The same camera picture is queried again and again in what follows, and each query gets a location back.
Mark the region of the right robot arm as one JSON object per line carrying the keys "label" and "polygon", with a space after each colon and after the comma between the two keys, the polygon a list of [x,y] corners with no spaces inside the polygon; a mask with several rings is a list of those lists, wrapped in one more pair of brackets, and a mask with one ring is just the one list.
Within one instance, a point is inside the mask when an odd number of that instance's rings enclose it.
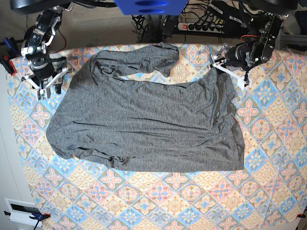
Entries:
{"label": "right robot arm", "polygon": [[61,25],[63,10],[63,7],[57,6],[40,13],[32,32],[22,44],[21,55],[31,70],[30,74],[22,77],[22,81],[32,86],[37,100],[50,98],[52,87],[61,94],[63,77],[70,71],[66,57],[51,58],[48,52]]}

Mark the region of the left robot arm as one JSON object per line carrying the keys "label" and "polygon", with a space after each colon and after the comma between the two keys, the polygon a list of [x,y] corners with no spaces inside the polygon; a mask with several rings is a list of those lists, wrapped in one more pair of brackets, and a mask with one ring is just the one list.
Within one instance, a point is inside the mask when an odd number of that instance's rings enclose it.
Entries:
{"label": "left robot arm", "polygon": [[220,51],[211,54],[210,68],[229,74],[239,88],[245,89],[252,84],[249,72],[272,57],[282,24],[282,17],[271,13],[251,17],[249,27],[253,31],[241,36],[242,43],[234,47],[223,44]]}

